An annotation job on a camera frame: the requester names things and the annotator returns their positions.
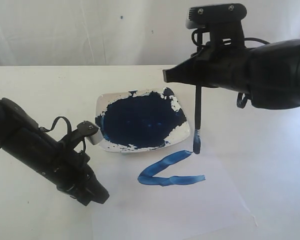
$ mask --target sheet of paper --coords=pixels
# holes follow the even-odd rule
[[[148,186],[137,181],[140,172],[163,157],[191,150],[192,140],[157,151],[111,155],[97,165],[97,177],[110,198],[93,204],[94,240],[184,240],[246,221],[249,210],[222,164],[208,145],[202,153],[160,172],[159,177],[196,176],[193,185]]]

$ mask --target blue paint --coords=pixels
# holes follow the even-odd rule
[[[113,144],[129,147],[158,148],[165,146],[165,138],[187,119],[182,109],[172,109],[174,96],[170,88],[143,96],[129,96],[108,105],[103,115],[95,118],[103,137]]]
[[[159,172],[165,170],[170,165],[176,164],[192,154],[190,151],[182,150],[170,154],[164,157],[162,160],[148,166],[143,170],[139,177],[138,181],[144,185],[160,185],[162,187],[170,185],[190,185],[195,184],[201,181],[204,181],[206,177],[204,175],[198,176],[171,176],[167,177],[153,177]]]
[[[193,136],[193,152],[195,154],[199,154],[200,148],[201,148],[200,129],[195,129],[194,136]]]

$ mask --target palette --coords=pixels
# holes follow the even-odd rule
[[[155,88],[101,95],[95,123],[108,152],[138,153],[177,144],[190,126],[174,92]]]

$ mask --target white table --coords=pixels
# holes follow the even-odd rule
[[[193,119],[195,88],[163,82],[170,66],[0,67],[0,98],[18,103],[40,126],[57,116],[72,125],[94,121],[97,97],[169,86]],[[247,224],[198,236],[196,240],[300,240],[300,108],[285,111],[236,107],[236,93],[204,89],[201,137],[210,142],[257,225]],[[59,123],[51,133],[66,132]],[[88,143],[90,165],[107,153]],[[0,150],[0,240],[90,240],[91,206],[55,186]]]

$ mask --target white wall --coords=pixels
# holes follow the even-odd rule
[[[300,0],[238,2],[248,9],[242,21],[247,37],[300,38]],[[0,65],[177,64],[195,50],[185,27],[187,9],[217,3],[0,0]]]

